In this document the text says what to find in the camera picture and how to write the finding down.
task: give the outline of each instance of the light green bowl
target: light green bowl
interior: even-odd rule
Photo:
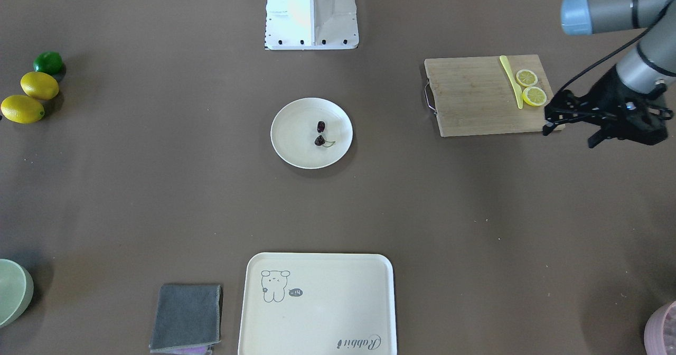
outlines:
[[[0,259],[0,327],[21,315],[33,297],[33,279],[23,266]]]

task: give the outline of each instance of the white rectangular tray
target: white rectangular tray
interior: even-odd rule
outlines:
[[[253,256],[238,353],[395,355],[392,264],[376,254]]]

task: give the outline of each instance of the cloth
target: cloth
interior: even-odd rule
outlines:
[[[220,285],[162,285],[151,353],[205,355],[220,342]]]

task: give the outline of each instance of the black band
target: black band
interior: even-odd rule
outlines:
[[[635,29],[638,29],[638,0],[632,0],[632,25]]]
[[[676,73],[663,69],[660,66],[657,66],[657,64],[655,64],[653,61],[650,61],[650,59],[648,59],[645,56],[643,50],[641,49],[640,43],[636,45],[636,52],[638,53],[638,56],[643,60],[643,63],[645,63],[645,65],[648,66],[649,68],[654,69],[655,71],[661,73],[664,76],[671,76],[672,78],[676,78]]]

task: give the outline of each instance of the white round plate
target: white round plate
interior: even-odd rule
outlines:
[[[336,141],[331,147],[314,145],[317,123],[326,123],[322,136]],[[352,122],[335,103],[307,97],[282,108],[270,128],[273,148],[282,160],[302,169],[319,169],[340,160],[352,144]]]

